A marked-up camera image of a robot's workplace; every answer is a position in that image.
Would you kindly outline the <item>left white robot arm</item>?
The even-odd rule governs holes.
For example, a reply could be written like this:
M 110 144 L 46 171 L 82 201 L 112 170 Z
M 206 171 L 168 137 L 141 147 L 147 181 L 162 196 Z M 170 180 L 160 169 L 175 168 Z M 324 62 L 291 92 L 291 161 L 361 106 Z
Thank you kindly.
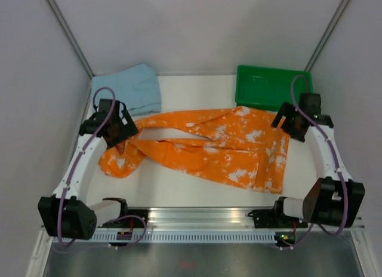
M 95 112 L 80 126 L 77 148 L 62 180 L 51 196 L 41 197 L 38 202 L 49 236 L 89 240 L 96 228 L 108 222 L 116 227 L 129 223 L 126 200 L 106 197 L 87 205 L 87 193 L 105 151 L 137 133 L 123 103 L 112 99 L 99 101 Z

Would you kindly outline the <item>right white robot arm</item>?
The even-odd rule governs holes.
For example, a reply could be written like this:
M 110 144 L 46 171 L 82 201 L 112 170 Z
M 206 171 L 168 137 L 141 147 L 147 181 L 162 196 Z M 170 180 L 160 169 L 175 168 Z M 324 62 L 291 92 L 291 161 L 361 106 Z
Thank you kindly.
M 272 211 L 273 222 L 285 227 L 299 218 L 306 223 L 350 228 L 361 207 L 365 187 L 355 182 L 341 160 L 329 115 L 316 107 L 300 109 L 282 104 L 271 126 L 280 127 L 292 139 L 308 145 L 313 156 L 316 182 L 304 199 L 281 197 Z

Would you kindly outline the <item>orange tie-dye trousers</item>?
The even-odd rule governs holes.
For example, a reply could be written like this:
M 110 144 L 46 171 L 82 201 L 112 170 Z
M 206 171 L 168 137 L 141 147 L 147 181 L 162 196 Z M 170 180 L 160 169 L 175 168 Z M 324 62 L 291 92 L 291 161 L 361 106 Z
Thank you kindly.
M 231 109 L 160 113 L 136 121 L 139 134 L 174 129 L 191 138 L 145 140 L 135 135 L 105 151 L 106 175 L 126 178 L 144 158 L 191 176 L 256 192 L 280 194 L 289 137 L 271 123 L 275 114 L 239 106 Z

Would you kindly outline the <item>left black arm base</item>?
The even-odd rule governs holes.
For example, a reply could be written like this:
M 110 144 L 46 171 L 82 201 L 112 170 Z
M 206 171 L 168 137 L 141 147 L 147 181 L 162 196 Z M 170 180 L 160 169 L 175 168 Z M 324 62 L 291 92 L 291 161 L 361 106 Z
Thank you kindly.
M 97 227 L 144 228 L 142 220 L 148 221 L 149 210 L 130 208 L 123 198 L 103 198 L 90 207 L 97 217 Z

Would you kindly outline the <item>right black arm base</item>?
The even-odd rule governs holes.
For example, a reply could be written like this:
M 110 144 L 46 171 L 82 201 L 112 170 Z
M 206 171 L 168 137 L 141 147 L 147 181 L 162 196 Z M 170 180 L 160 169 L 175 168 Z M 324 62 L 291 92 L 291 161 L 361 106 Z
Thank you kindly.
M 303 221 L 302 199 L 281 196 L 273 207 L 254 209 L 247 213 L 252 218 L 256 229 L 294 229 L 307 228 Z

